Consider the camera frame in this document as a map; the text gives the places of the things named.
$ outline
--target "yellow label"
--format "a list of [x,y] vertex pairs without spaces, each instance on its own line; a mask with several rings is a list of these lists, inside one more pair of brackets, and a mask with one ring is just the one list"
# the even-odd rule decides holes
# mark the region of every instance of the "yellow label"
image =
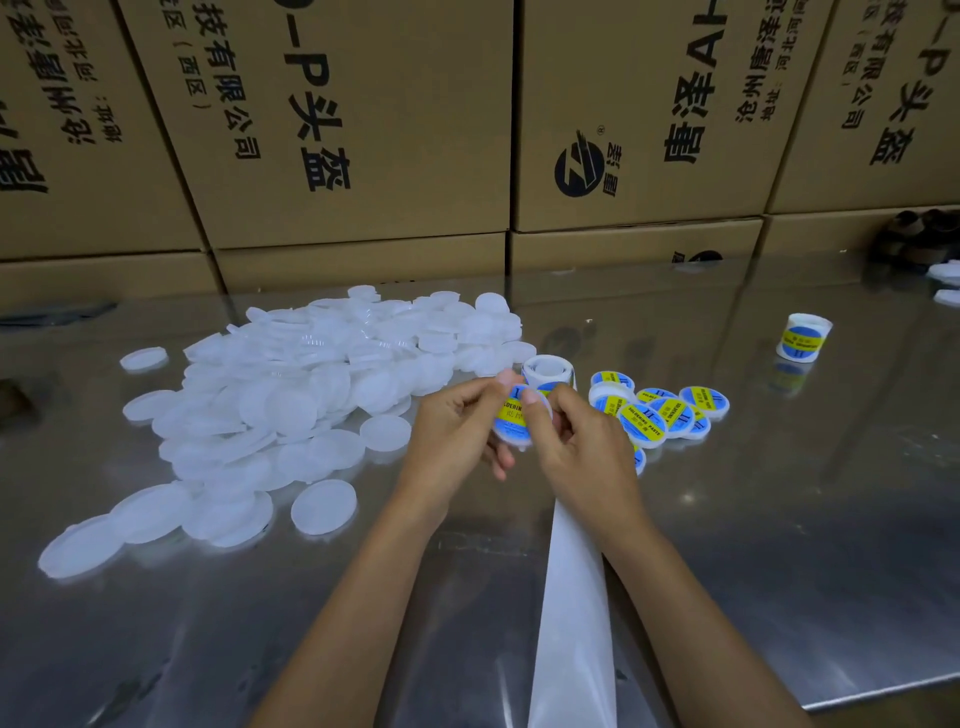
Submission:
[[701,409],[716,409],[716,402],[713,401],[713,395],[707,387],[690,387],[690,394],[693,395],[693,401]]
[[615,415],[624,406],[626,406],[627,401],[622,397],[607,397],[607,401],[603,405],[603,413],[605,415]]
[[820,347],[824,345],[824,338],[822,336],[803,336],[802,334],[794,333],[790,329],[783,332],[781,341],[785,347],[811,353],[818,352]]
[[660,416],[666,422],[667,429],[677,422],[677,418],[684,413],[685,409],[686,404],[680,400],[667,400],[663,403],[663,407],[660,408]]
[[498,420],[506,420],[508,423],[527,426],[527,421],[523,419],[523,405],[520,400],[509,398],[500,408],[500,414],[496,416]]
[[647,417],[636,407],[632,405],[625,407],[620,413],[620,416],[623,417],[628,423],[636,427],[640,434],[646,437],[648,440],[657,441],[663,439],[663,430],[650,422],[650,420],[647,419]]

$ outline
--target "printed logo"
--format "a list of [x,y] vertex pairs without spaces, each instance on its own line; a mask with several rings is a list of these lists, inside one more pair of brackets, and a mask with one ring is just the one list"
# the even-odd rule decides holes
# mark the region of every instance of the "printed logo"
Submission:
[[553,168],[553,177],[567,197],[588,195],[603,179],[604,157],[600,147],[577,130],[577,140],[564,149]]

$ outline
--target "pile of plastic lids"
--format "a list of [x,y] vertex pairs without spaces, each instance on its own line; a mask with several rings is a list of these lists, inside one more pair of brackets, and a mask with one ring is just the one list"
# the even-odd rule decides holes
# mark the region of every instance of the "pile of plastic lids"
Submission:
[[[401,415],[412,398],[443,388],[454,370],[493,376],[537,353],[496,293],[474,304],[453,291],[381,301],[373,286],[356,286],[345,299],[250,308],[247,318],[184,350],[190,363],[178,391],[148,392],[123,409],[161,438],[159,456],[176,479],[68,527],[40,555],[46,574],[92,570],[124,544],[178,528],[218,548],[251,544],[275,519],[270,493],[298,481],[309,486],[291,506],[293,525],[308,535],[336,531],[356,510],[348,478],[365,459],[402,454],[411,427]],[[153,347],[121,366],[138,373],[168,363]],[[341,428],[357,409],[370,416],[359,431]]]
[[644,451],[667,440],[703,440],[711,422],[730,411],[730,401],[709,387],[684,387],[679,394],[648,387],[619,372],[597,372],[590,378],[589,403],[615,417],[634,445],[636,474],[646,465]]

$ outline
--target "right hand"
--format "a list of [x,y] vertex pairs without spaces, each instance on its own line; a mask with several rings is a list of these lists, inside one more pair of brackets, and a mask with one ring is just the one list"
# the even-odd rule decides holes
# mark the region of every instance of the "right hand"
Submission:
[[540,466],[557,498],[601,548],[644,527],[634,447],[620,422],[565,384],[558,384],[549,400],[558,423],[532,390],[521,395]]

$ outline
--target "sticker roll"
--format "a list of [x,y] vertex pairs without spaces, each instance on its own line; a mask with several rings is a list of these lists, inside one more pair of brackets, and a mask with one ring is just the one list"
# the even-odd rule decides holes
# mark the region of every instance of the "sticker roll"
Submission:
[[549,353],[532,356],[523,362],[522,372],[527,384],[544,394],[549,394],[560,383],[577,388],[573,365],[561,356]]
[[791,313],[777,344],[777,355],[789,361],[809,364],[820,356],[833,322],[812,313]]

